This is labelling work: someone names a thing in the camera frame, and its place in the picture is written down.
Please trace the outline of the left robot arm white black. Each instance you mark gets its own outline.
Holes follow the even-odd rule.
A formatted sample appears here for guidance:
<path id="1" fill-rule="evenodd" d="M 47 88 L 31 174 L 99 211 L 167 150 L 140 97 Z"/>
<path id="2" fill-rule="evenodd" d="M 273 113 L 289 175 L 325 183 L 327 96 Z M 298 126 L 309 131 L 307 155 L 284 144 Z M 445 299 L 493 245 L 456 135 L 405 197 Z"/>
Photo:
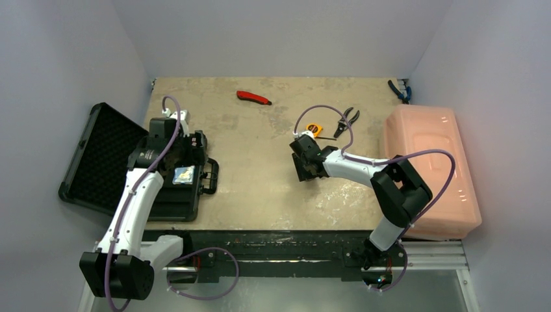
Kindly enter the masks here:
<path id="1" fill-rule="evenodd" d="M 194 249 L 177 235 L 162 235 L 142 246 L 152 208 L 163 187 L 176 203 L 195 208 L 209 158 L 206 137 L 191 133 L 185 114 L 153 118 L 149 133 L 138 142 L 127 163 L 124 189 L 114 217 L 96 251 L 79 261 L 96 297 L 146 299 L 155 273 L 170 261 L 185 266 Z"/>

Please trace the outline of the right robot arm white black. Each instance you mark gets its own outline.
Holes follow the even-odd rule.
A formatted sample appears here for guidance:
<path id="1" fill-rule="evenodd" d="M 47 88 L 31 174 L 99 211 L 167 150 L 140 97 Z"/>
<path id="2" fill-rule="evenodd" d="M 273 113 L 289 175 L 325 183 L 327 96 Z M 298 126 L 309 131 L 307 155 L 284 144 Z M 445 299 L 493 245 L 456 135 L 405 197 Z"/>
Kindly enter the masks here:
<path id="1" fill-rule="evenodd" d="M 379 265 L 388 259 L 390 247 L 433 199 L 428 185 L 407 159 L 391 160 L 360 157 L 347 159 L 335 146 L 320 148 L 307 134 L 290 143 L 292 159 L 300 181 L 334 177 L 370 187 L 383 217 L 368 238 L 366 259 Z"/>

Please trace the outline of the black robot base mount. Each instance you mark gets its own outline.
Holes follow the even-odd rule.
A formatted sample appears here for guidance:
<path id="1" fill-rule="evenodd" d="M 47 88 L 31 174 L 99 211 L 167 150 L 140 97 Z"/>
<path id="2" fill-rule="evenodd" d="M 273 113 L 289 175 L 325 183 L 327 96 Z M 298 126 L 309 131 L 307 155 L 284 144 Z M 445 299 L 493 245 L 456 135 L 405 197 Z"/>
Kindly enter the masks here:
<path id="1" fill-rule="evenodd" d="M 368 246 L 365 230 L 147 230 L 143 243 L 162 235 L 183 238 L 187 260 L 166 269 L 174 283 L 217 283 L 220 278 L 338 278 L 387 287 L 407 264 L 403 246 Z"/>

